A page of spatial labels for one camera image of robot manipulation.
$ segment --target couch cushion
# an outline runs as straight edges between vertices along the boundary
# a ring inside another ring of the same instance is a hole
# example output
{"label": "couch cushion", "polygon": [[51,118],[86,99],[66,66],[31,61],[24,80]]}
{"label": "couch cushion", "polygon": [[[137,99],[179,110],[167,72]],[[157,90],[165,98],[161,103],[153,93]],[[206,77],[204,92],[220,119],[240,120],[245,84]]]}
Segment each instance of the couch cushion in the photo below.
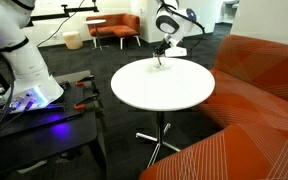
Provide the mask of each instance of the couch cushion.
{"label": "couch cushion", "polygon": [[128,26],[119,25],[119,26],[112,26],[112,27],[113,27],[114,34],[120,38],[139,35],[138,32],[136,32],[134,29]]}
{"label": "couch cushion", "polygon": [[[97,28],[98,34],[100,36],[107,36],[107,35],[114,35],[114,27],[113,26],[107,26],[107,27],[99,27]],[[90,34],[93,37],[96,37],[96,31],[95,29],[90,30]]]}
{"label": "couch cushion", "polygon": [[288,131],[234,124],[146,169],[140,180],[288,179]]}
{"label": "couch cushion", "polygon": [[211,70],[215,88],[196,108],[223,128],[234,123],[256,123],[288,130],[288,101],[222,71]]}
{"label": "couch cushion", "polygon": [[215,68],[288,101],[288,45],[229,35],[220,45]]}
{"label": "couch cushion", "polygon": [[[94,19],[105,19],[106,22],[97,24],[97,27],[106,27],[106,26],[115,26],[115,25],[120,25],[123,24],[122,19],[123,19],[124,13],[122,14],[107,14],[107,15],[99,15],[99,16],[89,16],[86,17],[86,21],[89,20],[94,20]],[[88,25],[89,29],[93,29],[93,25]]]}

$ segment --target table top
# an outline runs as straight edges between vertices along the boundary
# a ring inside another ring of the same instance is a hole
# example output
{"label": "table top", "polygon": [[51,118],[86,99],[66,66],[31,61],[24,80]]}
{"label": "table top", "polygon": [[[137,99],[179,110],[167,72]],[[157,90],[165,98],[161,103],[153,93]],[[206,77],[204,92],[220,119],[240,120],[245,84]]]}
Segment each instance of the table top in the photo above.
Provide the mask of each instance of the table top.
{"label": "table top", "polygon": [[138,60],[123,66],[111,80],[114,94],[124,103],[152,111],[190,108],[213,91],[213,75],[203,66],[178,58]]}
{"label": "table top", "polygon": [[94,113],[0,139],[0,175],[48,159],[97,138]]}
{"label": "table top", "polygon": [[85,21],[84,24],[100,24],[104,22],[106,22],[105,19],[94,19],[94,20]]}

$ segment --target table base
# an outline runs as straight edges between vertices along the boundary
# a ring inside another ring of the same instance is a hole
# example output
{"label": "table base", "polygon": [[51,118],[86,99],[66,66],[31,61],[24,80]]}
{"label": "table base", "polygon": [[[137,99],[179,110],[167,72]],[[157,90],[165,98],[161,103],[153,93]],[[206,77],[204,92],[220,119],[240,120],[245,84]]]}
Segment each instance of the table base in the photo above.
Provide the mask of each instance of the table base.
{"label": "table base", "polygon": [[108,48],[110,46],[97,46],[97,47],[93,47],[92,49],[98,49],[100,48],[101,50],[103,50],[103,48]]}
{"label": "table base", "polygon": [[156,156],[160,150],[160,148],[162,146],[165,146],[167,148],[170,148],[176,152],[179,152],[180,149],[163,141],[163,136],[167,133],[167,131],[171,128],[171,124],[167,123],[164,130],[162,129],[164,125],[164,112],[157,112],[157,118],[156,118],[156,138],[152,137],[152,136],[148,136],[142,133],[136,133],[136,137],[137,138],[144,138],[150,141],[154,141],[157,142],[155,149],[153,151],[153,154],[150,158],[150,161],[147,165],[147,167],[151,166],[154,164],[155,160],[156,160]]}

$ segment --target gray carpet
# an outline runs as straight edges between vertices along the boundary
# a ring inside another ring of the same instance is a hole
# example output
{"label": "gray carpet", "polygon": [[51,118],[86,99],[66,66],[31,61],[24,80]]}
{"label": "gray carpet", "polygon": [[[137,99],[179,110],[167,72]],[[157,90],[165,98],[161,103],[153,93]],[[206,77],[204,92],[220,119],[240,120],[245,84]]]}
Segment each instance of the gray carpet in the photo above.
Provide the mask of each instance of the gray carpet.
{"label": "gray carpet", "polygon": [[[183,59],[197,62],[210,69],[223,37],[229,34],[231,25],[217,24],[212,34],[207,34],[187,57]],[[179,46],[190,49],[200,36],[185,38]],[[103,175],[87,147],[83,155],[70,162],[56,163],[58,157],[49,159],[48,163],[26,174],[13,172],[7,180],[53,180],[53,179],[137,179],[145,169],[154,150],[154,145],[142,139],[136,139],[136,132],[155,134],[155,113],[140,111],[121,103],[112,93],[110,80],[120,67],[130,62],[152,57],[158,43],[145,43],[138,47],[136,39],[126,39],[123,50],[119,49],[119,39],[102,39],[102,44],[109,48],[92,50],[91,41],[84,42],[78,50],[68,50],[65,45],[40,48],[50,71],[54,76],[73,72],[91,70],[101,92],[104,105],[105,121],[108,131],[104,133],[106,155],[108,161],[107,175]],[[0,64],[3,74],[7,75],[5,65]],[[199,112],[183,110],[165,114],[166,122],[172,124],[166,135],[166,141],[180,148],[185,148],[204,139],[219,130],[207,117]],[[173,154],[162,149],[158,159]]]}

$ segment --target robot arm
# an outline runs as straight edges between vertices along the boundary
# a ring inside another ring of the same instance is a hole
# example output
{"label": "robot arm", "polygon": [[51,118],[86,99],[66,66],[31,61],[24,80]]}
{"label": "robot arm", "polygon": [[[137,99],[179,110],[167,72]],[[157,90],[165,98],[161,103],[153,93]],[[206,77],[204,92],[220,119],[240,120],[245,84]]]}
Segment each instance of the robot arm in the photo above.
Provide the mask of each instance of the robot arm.
{"label": "robot arm", "polygon": [[156,26],[165,32],[161,44],[155,48],[153,56],[173,57],[186,56],[185,48],[177,47],[183,37],[191,31],[196,23],[196,15],[192,9],[178,10],[178,0],[157,0],[158,12]]}
{"label": "robot arm", "polygon": [[63,94],[39,50],[21,31],[30,20],[34,4],[35,0],[0,0],[0,52],[15,76],[13,112],[24,111],[29,102],[34,102],[31,110],[44,108]]}

